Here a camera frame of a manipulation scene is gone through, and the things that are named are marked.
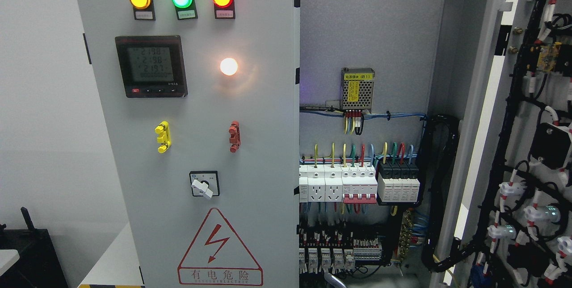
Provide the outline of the dark grey robot right hand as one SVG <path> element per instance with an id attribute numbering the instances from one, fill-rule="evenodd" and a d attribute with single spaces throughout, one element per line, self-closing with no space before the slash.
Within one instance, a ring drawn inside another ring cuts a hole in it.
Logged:
<path id="1" fill-rule="evenodd" d="M 324 280 L 325 280 L 325 282 L 327 282 L 328 288 L 346 288 L 347 287 L 341 279 L 337 278 L 337 276 L 334 276 L 330 272 L 324 273 Z"/>

